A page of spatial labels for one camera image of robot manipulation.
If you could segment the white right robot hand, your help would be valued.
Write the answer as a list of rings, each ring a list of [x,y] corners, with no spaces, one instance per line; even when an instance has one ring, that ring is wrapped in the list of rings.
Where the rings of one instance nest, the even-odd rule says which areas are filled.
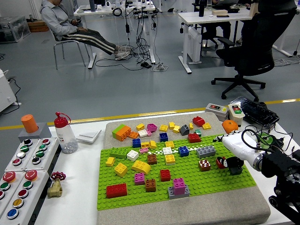
[[[222,142],[237,158],[248,161],[254,169],[261,171],[263,154],[261,151],[256,151],[243,142],[241,131],[235,130],[229,134],[219,135],[213,139],[213,142],[216,141]]]

